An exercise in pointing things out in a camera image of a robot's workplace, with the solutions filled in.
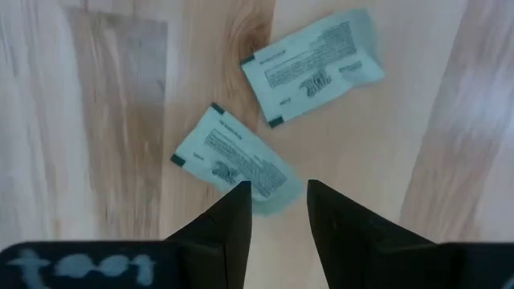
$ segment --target black plastic part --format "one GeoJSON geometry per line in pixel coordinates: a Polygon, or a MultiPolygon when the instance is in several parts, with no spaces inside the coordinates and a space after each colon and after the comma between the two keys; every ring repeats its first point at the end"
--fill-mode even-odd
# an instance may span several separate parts
{"type": "Polygon", "coordinates": [[[250,55],[250,56],[246,57],[245,59],[241,60],[241,62],[239,64],[244,65],[246,63],[249,63],[250,61],[253,61],[254,59],[255,59],[255,55],[250,55]]]}
{"type": "Polygon", "coordinates": [[[0,288],[240,289],[250,239],[245,181],[165,241],[11,246],[0,253],[0,288]]]}
{"type": "Polygon", "coordinates": [[[308,182],[312,235],[331,289],[504,288],[514,244],[434,244],[308,182]]]}
{"type": "Polygon", "coordinates": [[[178,155],[176,154],[173,154],[171,156],[171,161],[175,164],[175,165],[178,165],[179,167],[182,167],[185,163],[186,163],[186,160],[184,160],[183,158],[179,157],[178,155]]]}
{"type": "Polygon", "coordinates": [[[279,117],[275,118],[274,120],[271,120],[268,123],[270,124],[271,128],[275,128],[284,123],[284,118],[282,116],[279,116],[279,117]]]}
{"type": "Polygon", "coordinates": [[[219,114],[221,114],[221,115],[222,115],[223,113],[225,113],[225,109],[223,109],[222,107],[220,107],[220,106],[219,106],[218,104],[216,104],[216,103],[212,103],[212,104],[210,104],[210,106],[211,106],[212,108],[214,108],[214,109],[216,110],[216,112],[218,112],[218,113],[219,113],[219,114]]]}

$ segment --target wooden surface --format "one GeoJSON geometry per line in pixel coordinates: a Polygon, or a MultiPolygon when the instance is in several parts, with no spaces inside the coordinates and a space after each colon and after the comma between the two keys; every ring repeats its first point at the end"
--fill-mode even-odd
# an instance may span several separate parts
{"type": "MultiPolygon", "coordinates": [[[[514,241],[513,27],[509,0],[2,1],[0,248],[184,226],[219,194],[168,159],[211,101],[425,237],[514,241]],[[269,129],[239,60],[362,6],[385,79],[269,129]]],[[[326,288],[304,196],[254,218],[246,287],[326,288]]]]}

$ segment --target light wood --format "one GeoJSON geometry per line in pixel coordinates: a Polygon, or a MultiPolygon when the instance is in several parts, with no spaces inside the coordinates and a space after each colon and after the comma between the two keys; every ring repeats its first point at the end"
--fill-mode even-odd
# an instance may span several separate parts
{"type": "MultiPolygon", "coordinates": [[[[169,156],[212,101],[305,181],[436,241],[512,241],[513,15],[509,0],[2,1],[0,248],[190,222],[220,195],[169,156]],[[239,60],[362,6],[385,79],[269,129],[239,60]]],[[[305,196],[254,218],[246,287],[327,287],[305,196]]]]}

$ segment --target packet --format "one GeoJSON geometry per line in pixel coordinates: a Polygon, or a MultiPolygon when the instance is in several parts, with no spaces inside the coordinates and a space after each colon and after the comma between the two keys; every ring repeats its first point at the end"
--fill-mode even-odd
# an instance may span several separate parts
{"type": "Polygon", "coordinates": [[[384,77],[366,10],[323,18],[255,52],[240,65],[274,128],[357,85],[384,77]]]}
{"type": "Polygon", "coordinates": [[[217,104],[207,109],[171,161],[223,193],[251,181],[256,214],[279,212],[304,191],[291,167],[217,104]]]}

